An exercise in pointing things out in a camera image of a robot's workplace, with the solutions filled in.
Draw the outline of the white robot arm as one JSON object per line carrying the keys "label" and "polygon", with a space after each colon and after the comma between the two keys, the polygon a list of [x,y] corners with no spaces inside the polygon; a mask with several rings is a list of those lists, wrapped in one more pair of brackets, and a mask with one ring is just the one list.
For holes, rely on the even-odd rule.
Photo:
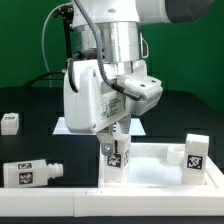
{"label": "white robot arm", "polygon": [[147,75],[148,46],[139,26],[199,19],[214,0],[72,0],[72,30],[80,37],[64,77],[68,129],[95,134],[102,154],[115,153],[113,125],[158,103],[161,81]]}

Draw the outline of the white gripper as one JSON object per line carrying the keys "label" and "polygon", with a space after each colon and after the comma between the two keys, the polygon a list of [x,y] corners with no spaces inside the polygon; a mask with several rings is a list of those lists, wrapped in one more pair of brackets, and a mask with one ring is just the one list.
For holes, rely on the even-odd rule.
{"label": "white gripper", "polygon": [[[125,95],[102,79],[96,60],[75,61],[64,77],[64,117],[70,132],[93,134],[115,124],[115,132],[128,134],[131,116],[125,110]],[[101,143],[104,156],[115,153],[115,140]]]}

